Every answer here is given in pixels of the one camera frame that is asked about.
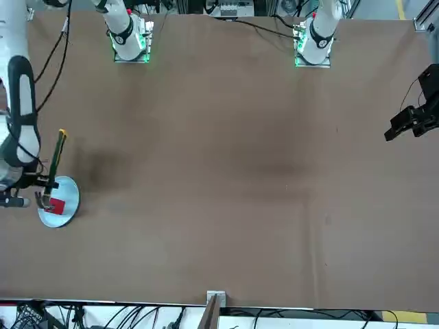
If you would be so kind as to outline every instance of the black cable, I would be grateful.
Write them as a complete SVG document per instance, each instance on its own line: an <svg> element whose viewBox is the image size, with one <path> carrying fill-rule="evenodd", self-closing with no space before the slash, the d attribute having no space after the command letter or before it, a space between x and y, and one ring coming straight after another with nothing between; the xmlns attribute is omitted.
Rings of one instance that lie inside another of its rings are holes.
<svg viewBox="0 0 439 329"><path fill-rule="evenodd" d="M67 318L66 318L66 323L67 323L67 325L66 325L66 329L69 329L69 325L70 325L70 314L71 314L71 311L73 310L73 306L70 306L69 307L69 310L67 311Z"/></svg>
<svg viewBox="0 0 439 329"><path fill-rule="evenodd" d="M259 310L258 314L256 314L256 317L254 319L253 329L256 329L256 325L258 323L259 315L261 315L262 309Z"/></svg>
<svg viewBox="0 0 439 329"><path fill-rule="evenodd" d="M47 316L46 316L47 310L46 310L46 308L47 308L48 306L51 306L51 305L52 305L52 306L57 306L57 307L60 309L62 322L63 322L63 324L64 324L64 327L66 327L66 319L64 318L64 314L62 314L62 309L61 309L61 308L65 308L65 309L69 309L69 308L67 308L66 306L63 306L63 305L57 305L57 304L55 304L55 303L53 303L53 302L46 302L46 303L43 303L43 310L44 310L44 313L45 313L45 319L47 319Z"/></svg>
<svg viewBox="0 0 439 329"><path fill-rule="evenodd" d="M146 8L146 12L148 14L148 20L151 21L151 19L150 19L150 10L148 9L148 6L146 4L145 4L145 8Z"/></svg>
<svg viewBox="0 0 439 329"><path fill-rule="evenodd" d="M280 20L281 23L284 24L286 27L289 27L290 29L294 29L294 26L293 26L293 25L290 25L290 24L288 24L287 22L285 22L285 21L283 20L283 18L280 17L279 15L276 14L276 15L273 15L272 17L274 17L274 18Z"/></svg>
<svg viewBox="0 0 439 329"><path fill-rule="evenodd" d="M302 3L302 7L304 6L304 5L306 5L307 3L309 3L309 0L306 0L304 3ZM300 12L298 11L298 9L297 9L297 7L296 7L296 11L294 12L294 14L292 14L292 16L296 16L297 15L297 17L299 17L300 16Z"/></svg>
<svg viewBox="0 0 439 329"><path fill-rule="evenodd" d="M112 316L112 318L107 322L107 324L104 326L103 329L107 329L107 327L108 327L108 326L110 325L110 323L115 319L115 317L116 317L117 315L119 315L123 310L127 309L127 307L128 307L128 306L124 306L123 308L121 308L120 310L118 310L118 311L116 312L116 314L114 314L114 315Z"/></svg>
<svg viewBox="0 0 439 329"><path fill-rule="evenodd" d="M262 30L264 30L264 31L267 31L267 32L270 32L270 33L273 33L273 34L277 34L278 36L284 36L284 37L286 37L286 38L291 38L291 39L295 39L295 40L300 40L300 38L297 37L297 36L290 36L289 34L284 34L284 33L281 33L281 32L277 32L277 31L274 31L273 29L268 29L268 28L266 28L266 27L262 27L262 26L259 26L259 25L253 24L253 23L249 23L249 22L245 22L245 21L240 21L239 19L235 19L235 20L232 21L232 22L236 22L236 23L241 23L241 24L245 24L245 25L253 26L253 27L257 28L257 29L262 29Z"/></svg>
<svg viewBox="0 0 439 329"><path fill-rule="evenodd" d="M282 310L273 310L271 313L267 313L266 315L264 315L264 316L266 316L266 317L270 317L270 316L272 316L272 315L274 315L274 314L278 314L279 316L281 316L281 313L282 312L285 312L285 311L289 311L289 310L285 310L285 309L282 309ZM358 310L346 310L346 312L344 313L344 314L342 314L342 315L339 315L339 316L336 316L336 315L332 315L332 314L329 314L329 313L326 313L326 312L323 312L323 311L321 311L321 310L290 310L290 311L298 311L298 312L307 312L307 313L315 313L315 314L321 314L321 315L325 315L325 316L327 316L327 317L330 317L331 319L343 319L344 317L346 317L347 315L349 315L349 314L351 314L351 313L354 313L354 314L356 314L358 317L360 317L361 319L364 319L361 315L359 315L357 312L360 312L360 311L358 311Z"/></svg>
<svg viewBox="0 0 439 329"><path fill-rule="evenodd" d="M140 312L144 309L144 307L141 307L137 310L136 315L132 318L131 323L130 323L130 329L132 328L132 324L134 323L134 321L136 321L137 317L139 316Z"/></svg>
<svg viewBox="0 0 439 329"><path fill-rule="evenodd" d="M370 314L369 318L366 320L366 322L364 323L364 326L362 326L361 329L366 329L366 327L371 319L372 319L372 314Z"/></svg>
<svg viewBox="0 0 439 329"><path fill-rule="evenodd" d="M55 50L58 48L58 45L60 44L62 37L64 36L64 32L61 31L60 36L58 37L54 47L52 48L52 50L50 51L49 57L47 57L46 59L46 63L44 63L43 69L41 70L40 74L38 74L38 77L36 77L36 79L34 80L34 83L37 83L39 81L39 79L41 79L41 77L43 76L44 72L47 69L47 66L49 65L50 60L52 59L52 56L55 53Z"/></svg>
<svg viewBox="0 0 439 329"><path fill-rule="evenodd" d="M184 315L184 313L185 313L185 309L186 309L186 307L185 306L183 306L182 308L181 308L181 311L180 311L180 314L178 315L178 318L177 318L177 320L174 322L174 324L172 325L172 329L180 329L180 324L181 324L181 319L183 318L183 315Z"/></svg>
<svg viewBox="0 0 439 329"><path fill-rule="evenodd" d="M418 78L416 78L416 79L412 82L412 84L411 84L410 87L409 87L409 90L407 90L407 92L406 92L406 94L405 94L405 96L404 96L404 99L403 99L403 101L401 102L401 106L399 107L399 112L403 109L404 101L405 101L405 99L407 98L407 95L409 94L410 89L412 89L412 86L414 85L414 83L415 83L416 81L418 81Z"/></svg>
<svg viewBox="0 0 439 329"><path fill-rule="evenodd" d="M395 314L392 310L388 310L388 312L389 312L389 313L392 313L393 316L395 317L396 324L395 324L394 329L398 329L398 317L396 316L396 314Z"/></svg>
<svg viewBox="0 0 439 329"><path fill-rule="evenodd" d="M304 6L303 0L298 0L297 6L296 6L297 17L300 16L300 13L302 12L303 6Z"/></svg>
<svg viewBox="0 0 439 329"><path fill-rule="evenodd" d="M69 1L69 7L67 8L67 32L66 32L66 41L65 41L66 43L65 43L65 46L64 46L64 53L62 55L60 69L58 70L58 74L56 75L54 84L52 84L52 87L50 88L50 90L47 93L46 97L44 98L43 102L41 103L41 105L39 105L39 107L36 108L36 112L37 113L41 111L43 106L49 100L50 96L52 95L52 92L55 90L55 87L56 87L56 84L58 83L58 80L60 79L60 76L61 76L61 73L62 73L62 69L64 68L64 62L66 61L66 56L67 56L67 47L69 46L70 15L71 15L71 4L72 4L72 2L73 2L73 0Z"/></svg>
<svg viewBox="0 0 439 329"><path fill-rule="evenodd" d="M157 319L158 319L158 310L157 312L154 313L154 321L152 322L152 329L156 327Z"/></svg>
<svg viewBox="0 0 439 329"><path fill-rule="evenodd" d="M142 306L136 306L134 307L121 321L121 323L116 327L116 329L122 329L124 325L127 324L127 322L132 318L133 315L136 315L136 313L142 309Z"/></svg>
<svg viewBox="0 0 439 329"><path fill-rule="evenodd" d="M212 14L212 12L215 10L215 8L217 7L217 5L218 5L218 0L216 0L215 1L215 3L212 5L212 7L210 7L209 9L207 9L207 0L204 0L203 1L203 6L204 6L204 10L206 10L206 13L208 14L208 15L210 15L210 14Z"/></svg>
<svg viewBox="0 0 439 329"><path fill-rule="evenodd" d="M424 93L424 92L421 91L420 94L419 94L419 96L418 96L418 106L420 106L420 96L421 96L423 93Z"/></svg>
<svg viewBox="0 0 439 329"><path fill-rule="evenodd" d="M26 319L32 319L33 321L35 321L34 320L34 317L33 316L31 316L31 315L28 315L28 316L25 316L25 317L20 317L20 318L18 318L18 319L15 319L15 322L12 324L12 326L11 326L11 328L10 329L14 329L14 327L17 325L17 324L19 324L20 322L23 322L24 320L26 320Z"/></svg>
<svg viewBox="0 0 439 329"><path fill-rule="evenodd" d="M73 317L73 321L75 322L75 326L76 324L79 324L80 329L85 329L83 318L84 318L84 309L80 306L75 306L75 316Z"/></svg>
<svg viewBox="0 0 439 329"><path fill-rule="evenodd" d="M159 310L159 308L160 308L160 306L159 307L156 307L156 308L153 308L151 311L149 311L148 313L146 313L144 316L142 316L134 325L133 325L133 327L131 328L131 329L134 329L143 319L145 319L148 315L150 315L151 313L153 313L154 311L158 311Z"/></svg>

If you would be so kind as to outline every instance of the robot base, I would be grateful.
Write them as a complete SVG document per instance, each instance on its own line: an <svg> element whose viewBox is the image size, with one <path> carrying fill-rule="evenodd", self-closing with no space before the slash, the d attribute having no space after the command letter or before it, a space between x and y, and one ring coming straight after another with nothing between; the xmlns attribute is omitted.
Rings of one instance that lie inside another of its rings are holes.
<svg viewBox="0 0 439 329"><path fill-rule="evenodd" d="M329 47L328 56L324 59L323 62L320 64L311 64L308 61L306 61L302 54L300 53L300 50L304 47L305 42L313 42L312 40L307 40L309 37L307 35L307 31L309 30L309 24L312 19L307 19L304 22L300 22L300 28L294 30L294 36L298 36L300 40L294 41L294 66L295 67L324 67L329 68L331 67L331 48Z"/></svg>
<svg viewBox="0 0 439 329"><path fill-rule="evenodd" d="M137 41L140 45L140 48L142 49L141 54L133 59L133 60L124 60L121 58L113 45L113 49L115 50L115 56L113 60L115 63L141 63L141 64L147 64L150 62L150 56L151 56L151 44L152 44L152 30L154 29L154 22L145 22L144 19L139 18L139 29L140 32L136 34Z"/></svg>
<svg viewBox="0 0 439 329"><path fill-rule="evenodd" d="M67 176L59 176L55 178L55 182L59 183L59 187L52 190L51 197L65 202L62 214L57 215L38 209L38 216L49 228L67 225L80 207L80 190L75 181Z"/></svg>

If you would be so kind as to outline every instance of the wire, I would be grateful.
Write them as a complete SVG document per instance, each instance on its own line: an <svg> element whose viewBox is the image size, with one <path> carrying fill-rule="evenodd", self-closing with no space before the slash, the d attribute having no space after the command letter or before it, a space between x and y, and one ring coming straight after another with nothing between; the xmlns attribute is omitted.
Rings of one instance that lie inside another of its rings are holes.
<svg viewBox="0 0 439 329"><path fill-rule="evenodd" d="M279 15L276 14L276 15L273 15L272 17L274 17L274 18L280 20L281 23L284 24L286 27L289 27L290 29L294 29L294 26L293 26L293 25L290 25L290 24L288 24L287 22L285 22L285 21L283 20L283 18L280 17Z"/></svg>
<svg viewBox="0 0 439 329"><path fill-rule="evenodd" d="M268 29L266 27L262 27L262 26L259 26L259 25L253 24L253 23L249 23L249 22L245 22L245 21L240 21L239 19L235 19L232 22L253 26L253 27L257 28L257 29L262 29L264 31L267 31L267 32L270 32L270 33L273 33L273 34L277 34L278 36L284 36L286 38L291 38L291 39L299 40L299 37L297 37L297 36L290 36L289 34L284 34L284 33L281 33L281 32L277 32L277 31L274 31L273 29Z"/></svg>
<svg viewBox="0 0 439 329"><path fill-rule="evenodd" d="M46 63L44 63L43 69L41 70L40 74L38 74L38 77L36 77L36 79L34 80L34 83L37 83L39 81L39 79L41 79L41 77L43 76L44 72L47 69L47 66L49 65L50 60L52 59L52 56L55 53L55 50L58 48L58 45L60 44L62 37L64 36L64 32L61 32L60 36L58 37L54 47L52 48L52 50L50 51L49 57L47 57L46 59Z"/></svg>
<svg viewBox="0 0 439 329"><path fill-rule="evenodd" d="M64 53L62 55L62 60L61 60L61 65L60 65L60 69L58 70L58 74L56 75L54 84L52 84L52 87L50 88L49 92L47 93L46 97L44 98L43 102L41 103L41 105L39 105L39 107L36 108L36 112L39 113L41 111L41 109L43 108L43 106L47 103L47 101L49 100L50 96L52 95L52 93L55 90L56 84L58 83L58 80L60 79L61 73L62 73L62 69L64 68L64 63L66 61L66 56L67 56L67 47L69 46L69 35L70 35L70 15L71 15L71 4L73 3L73 0L69 1L69 7L67 8L67 32L66 32L66 42L65 42L65 46L64 46Z"/></svg>
<svg viewBox="0 0 439 329"><path fill-rule="evenodd" d="M413 84L414 84L416 81L418 81L418 78L416 78L416 79L412 82L412 84L411 84L410 87L409 87L409 90L407 90L407 92L406 92L406 94L405 94L405 96L404 96L404 99L403 99L403 101L401 102L401 106L399 107L399 112L403 109L404 101L405 101L405 99L407 98L407 95L409 94L410 89L412 89L412 86L413 86Z"/></svg>
<svg viewBox="0 0 439 329"><path fill-rule="evenodd" d="M136 315L132 318L131 323L130 323L130 328L132 328L132 324L134 323L134 321L136 321L136 318L139 316L140 312L144 309L144 307L141 307L137 310Z"/></svg>
<svg viewBox="0 0 439 329"><path fill-rule="evenodd" d="M46 313L47 313L47 310L46 310L46 308L48 307L48 306L51 306L51 305L53 305L53 306L57 306L59 309L60 309L60 313L61 313L61 317L62 317L62 322L63 322L63 324L64 324L64 327L66 327L67 325L66 325L66 319L64 318L64 314L62 314L62 309L61 308L67 308L66 306L63 306L63 305L57 305L57 304L55 304L55 303L53 303L53 302L48 302L48 303L44 303L45 305L43 306L43 309L44 309L44 313L45 313L45 319L47 319L47 317L46 317Z"/></svg>
<svg viewBox="0 0 439 329"><path fill-rule="evenodd" d="M309 3L309 0L306 0L304 3L302 3L302 5L300 5L300 11L302 10L302 7L304 6L304 5L306 5L307 3ZM297 17L299 17L300 16L300 12L299 12L299 8L296 8L296 11L294 12L294 14L292 14L292 16L296 16L297 15Z"/></svg>
<svg viewBox="0 0 439 329"><path fill-rule="evenodd" d="M179 314L177 320L172 325L172 329L180 329L181 319L183 318L183 315L185 313L185 309L186 309L186 306L183 306L181 308L181 311L180 311L180 314Z"/></svg>
<svg viewBox="0 0 439 329"><path fill-rule="evenodd" d="M369 316L369 318L366 320L366 322L364 323L364 326L362 326L361 329L366 329L366 327L371 319L372 319L372 315Z"/></svg>
<svg viewBox="0 0 439 329"><path fill-rule="evenodd" d="M136 313L142 309L142 306L136 306L134 307L121 321L121 323L116 327L116 329L122 329L124 325L127 324L127 322L132 318L133 315L136 315Z"/></svg>
<svg viewBox="0 0 439 329"><path fill-rule="evenodd" d="M116 312L116 314L114 314L114 315L112 316L112 318L107 322L107 324L104 326L103 329L107 329L107 327L108 327L108 326L110 325L110 323L115 319L115 317L116 317L117 315L119 315L123 310L127 309L127 307L128 307L128 306L124 306L123 308L121 308L120 310L118 310L118 311Z"/></svg>
<svg viewBox="0 0 439 329"><path fill-rule="evenodd" d="M266 316L266 317L270 317L270 316L272 316L272 315L274 315L274 314L277 314L277 315L279 315L279 316L282 317L281 313L282 313L282 312L285 312L285 311L288 311L288 310L285 310L285 309L282 309L282 310L273 310L272 312L267 313L267 314L264 315L264 316ZM300 312L307 312L307 313L315 313L315 314L326 315L327 317L330 317L331 319L343 319L343 318L346 317L347 315L349 315L349 314L351 314L351 313L354 313L354 314L356 314L358 317L364 319L364 317L362 317L361 315L359 315L359 314L357 313L357 312L361 312L361 311L358 311L358 310L347 310L346 313L344 313L344 314L342 314L342 315L339 315L339 316L332 315L332 314L329 314L329 313L326 313L326 312L322 312L321 310L293 310L293 311L300 311Z"/></svg>
<svg viewBox="0 0 439 329"><path fill-rule="evenodd" d="M71 314L72 309L73 309L73 305L70 306L70 307L69 307L69 310L67 311L67 319L66 319L66 323L67 323L67 325L66 325L66 329L69 329L69 325L70 325L70 314Z"/></svg>
<svg viewBox="0 0 439 329"><path fill-rule="evenodd" d="M418 96L418 106L420 106L420 96L421 96L423 93L424 93L424 92L421 91L420 94L419 94L419 96Z"/></svg>
<svg viewBox="0 0 439 329"><path fill-rule="evenodd" d="M256 325L258 323L259 315L261 315L262 309L259 310L258 314L256 314L256 317L254 319L253 329L256 329Z"/></svg>
<svg viewBox="0 0 439 329"><path fill-rule="evenodd" d="M149 311L148 313L146 313L144 316L142 316L134 325L133 325L133 327L132 327L132 329L134 329L143 319L145 319L148 315L150 315L151 313L153 313L154 311L158 311L159 310L159 308L160 308L160 306L159 307L156 307L156 308L153 308L151 311Z"/></svg>
<svg viewBox="0 0 439 329"><path fill-rule="evenodd" d="M215 3L212 5L212 7L210 7L209 9L207 9L207 3L206 2L207 2L207 0L203 1L204 10L206 10L206 14L210 15L214 11L214 9L217 7L218 0L216 0Z"/></svg>
<svg viewBox="0 0 439 329"><path fill-rule="evenodd" d="M152 322L152 329L156 327L157 319L158 319L158 310L157 312L154 313L154 321Z"/></svg>
<svg viewBox="0 0 439 329"><path fill-rule="evenodd" d="M388 312L392 313L393 316L395 317L396 324L395 324L395 328L394 329L398 329L398 317L396 316L396 314L392 310L388 310Z"/></svg>

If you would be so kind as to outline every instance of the table surface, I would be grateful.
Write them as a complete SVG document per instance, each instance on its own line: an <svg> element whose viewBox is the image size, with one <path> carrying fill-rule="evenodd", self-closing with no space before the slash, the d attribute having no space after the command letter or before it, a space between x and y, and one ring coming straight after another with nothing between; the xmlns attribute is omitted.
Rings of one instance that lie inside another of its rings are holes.
<svg viewBox="0 0 439 329"><path fill-rule="evenodd" d="M29 24L35 74L63 20ZM383 136L429 64L412 22L342 21L332 68L297 69L290 39L154 20L152 61L115 64L101 16L72 14L39 128L42 159L69 133L81 211L59 230L1 211L0 296L437 311L439 132Z"/></svg>

